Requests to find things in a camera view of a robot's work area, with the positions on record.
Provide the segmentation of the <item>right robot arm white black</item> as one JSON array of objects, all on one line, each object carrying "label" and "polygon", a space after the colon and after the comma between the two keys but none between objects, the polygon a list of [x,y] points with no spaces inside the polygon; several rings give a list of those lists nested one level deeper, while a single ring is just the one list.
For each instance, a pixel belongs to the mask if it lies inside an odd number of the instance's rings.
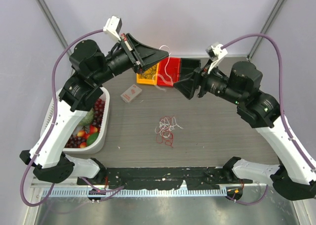
[{"label": "right robot arm white black", "polygon": [[279,165],[266,165],[232,157],[223,166],[228,183],[238,179],[252,180],[272,186],[282,197],[291,200],[312,199],[316,196],[316,163],[306,153],[299,140],[281,116],[278,101],[260,90],[263,74],[254,64],[239,61],[233,64],[230,75],[218,68],[196,68],[191,74],[173,84],[187,99],[211,93],[233,103],[237,114],[255,129],[272,147]]}]

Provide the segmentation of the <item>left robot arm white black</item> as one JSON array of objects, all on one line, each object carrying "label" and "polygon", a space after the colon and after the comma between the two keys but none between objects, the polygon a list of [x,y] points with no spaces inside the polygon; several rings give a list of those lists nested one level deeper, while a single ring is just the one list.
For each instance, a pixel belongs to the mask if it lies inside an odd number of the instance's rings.
[{"label": "left robot arm white black", "polygon": [[40,181],[58,184],[78,177],[87,178],[94,185],[102,184],[106,177],[102,163],[95,158],[71,157],[63,152],[64,146],[103,94],[103,83],[129,69],[143,73],[167,57],[167,51],[144,45],[131,34],[122,34],[107,55],[91,39],[75,41],[69,57],[75,72],[60,93],[53,94],[53,117],[37,144],[20,153],[22,161],[33,167],[33,174]]}]

